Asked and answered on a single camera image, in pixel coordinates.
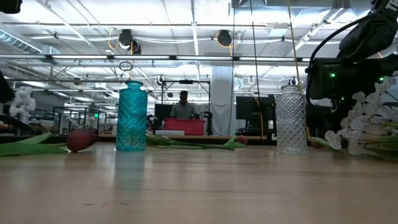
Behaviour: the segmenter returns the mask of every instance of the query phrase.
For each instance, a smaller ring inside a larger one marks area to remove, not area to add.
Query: clear glass vase
[[[283,154],[306,154],[305,96],[297,85],[282,87],[276,98],[277,149]]]
[[[116,150],[143,151],[146,144],[148,95],[141,82],[127,81],[120,91]]]

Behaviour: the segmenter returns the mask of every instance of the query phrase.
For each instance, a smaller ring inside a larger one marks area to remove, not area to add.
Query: person
[[[194,115],[196,119],[198,119],[198,113],[195,109],[195,106],[191,103],[188,103],[188,92],[181,91],[180,93],[180,101],[173,105],[172,112],[170,117],[177,119],[189,119],[191,115]]]

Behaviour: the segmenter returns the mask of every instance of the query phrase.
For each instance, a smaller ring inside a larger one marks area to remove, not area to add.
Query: pink box
[[[164,119],[164,129],[171,131],[184,131],[185,135],[205,135],[205,122],[204,120],[194,119]]]

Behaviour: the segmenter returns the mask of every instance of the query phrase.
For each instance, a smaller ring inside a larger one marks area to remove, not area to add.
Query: white robot figure
[[[30,97],[32,87],[19,87],[15,94],[15,99],[10,106],[10,116],[19,116],[19,120],[27,124],[29,119],[29,112],[36,109],[36,101]]]

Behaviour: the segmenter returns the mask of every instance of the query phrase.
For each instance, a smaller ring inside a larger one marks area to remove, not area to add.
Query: black monitor
[[[172,113],[173,105],[155,104],[155,117],[159,121],[169,118]]]
[[[262,118],[265,120],[273,120],[274,118],[274,95],[261,97],[257,99],[260,107],[253,96],[237,96],[236,97],[236,119],[259,119],[260,110]]]

